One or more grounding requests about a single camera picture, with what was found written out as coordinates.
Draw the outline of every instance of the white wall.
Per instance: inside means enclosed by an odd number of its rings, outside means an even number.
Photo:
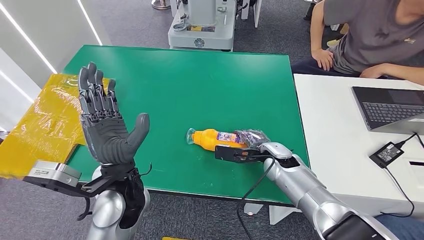
[[[22,30],[58,72],[84,44],[98,45],[77,0],[0,0]],[[82,4],[104,45],[110,45],[100,17]],[[41,88],[52,71],[0,12],[0,48]]]
[[[90,0],[81,2],[102,44],[111,45]],[[0,4],[58,73],[83,45],[99,45],[77,0],[0,0]],[[33,99],[52,74],[2,11],[0,71]],[[0,74],[0,127],[12,130],[30,104]]]
[[[10,131],[31,106],[31,100],[38,96],[41,89],[1,48],[0,63],[0,127]]]

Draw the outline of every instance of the power adapter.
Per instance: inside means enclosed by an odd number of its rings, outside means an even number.
[[[401,141],[397,144],[389,142],[378,151],[374,152],[371,156],[369,156],[369,158],[380,168],[385,169],[394,160],[404,154],[404,151],[401,150],[401,147],[405,142],[406,141]]]

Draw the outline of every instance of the bottle cap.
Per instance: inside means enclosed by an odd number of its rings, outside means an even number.
[[[185,140],[187,141],[187,144],[194,144],[195,140],[193,139],[193,135],[195,134],[196,130],[193,128],[190,128],[187,131],[187,135],[185,136]]]

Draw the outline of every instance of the green table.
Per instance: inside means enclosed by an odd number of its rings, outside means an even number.
[[[261,163],[237,164],[186,143],[189,128],[232,132],[260,129],[293,149],[309,166],[299,107],[286,55],[83,46],[63,73],[78,74],[90,61],[116,79],[116,96],[129,130],[149,113],[150,132],[135,155],[151,190],[241,198],[263,174]],[[80,146],[68,165],[90,181],[98,166]],[[264,179],[249,199],[290,204]]]

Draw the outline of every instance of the gray robotic hand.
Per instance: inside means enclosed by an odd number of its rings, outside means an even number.
[[[103,87],[103,72],[90,62],[78,75],[81,124],[88,149],[102,165],[128,164],[149,132],[147,113],[137,116],[134,130],[128,133],[115,96],[115,80],[111,79],[107,92]]]

